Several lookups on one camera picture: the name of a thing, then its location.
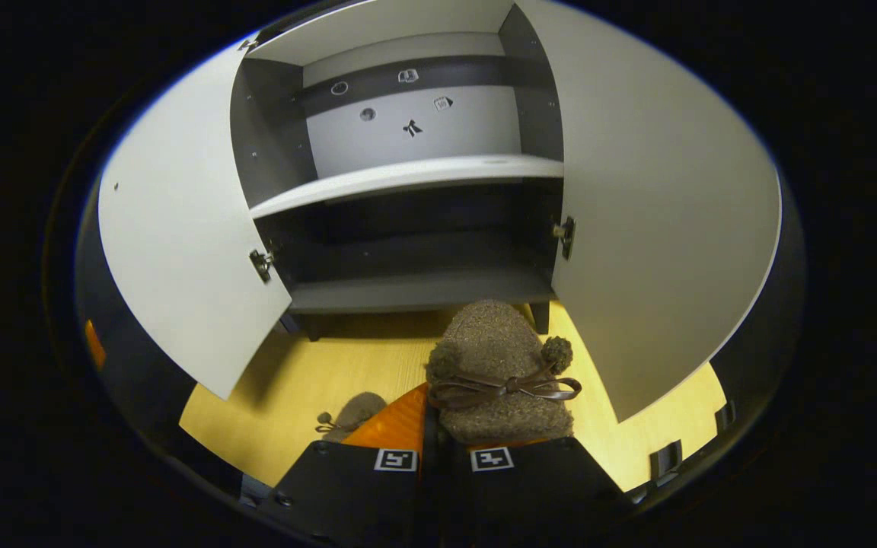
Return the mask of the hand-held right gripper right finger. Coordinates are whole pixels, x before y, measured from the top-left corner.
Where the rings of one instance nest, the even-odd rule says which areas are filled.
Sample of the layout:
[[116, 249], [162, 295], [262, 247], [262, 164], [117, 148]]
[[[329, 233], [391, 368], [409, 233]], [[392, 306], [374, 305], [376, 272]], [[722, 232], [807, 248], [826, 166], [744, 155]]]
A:
[[574, 437], [450, 457], [446, 547], [587, 547], [636, 509]]

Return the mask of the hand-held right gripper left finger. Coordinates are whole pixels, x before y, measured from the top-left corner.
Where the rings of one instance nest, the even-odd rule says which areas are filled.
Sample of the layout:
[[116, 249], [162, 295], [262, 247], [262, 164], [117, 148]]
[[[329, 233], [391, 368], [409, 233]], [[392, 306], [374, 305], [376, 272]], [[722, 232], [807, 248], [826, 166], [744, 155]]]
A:
[[310, 547], [435, 547], [436, 416], [427, 383], [340, 441], [313, 441], [258, 503], [263, 520]]

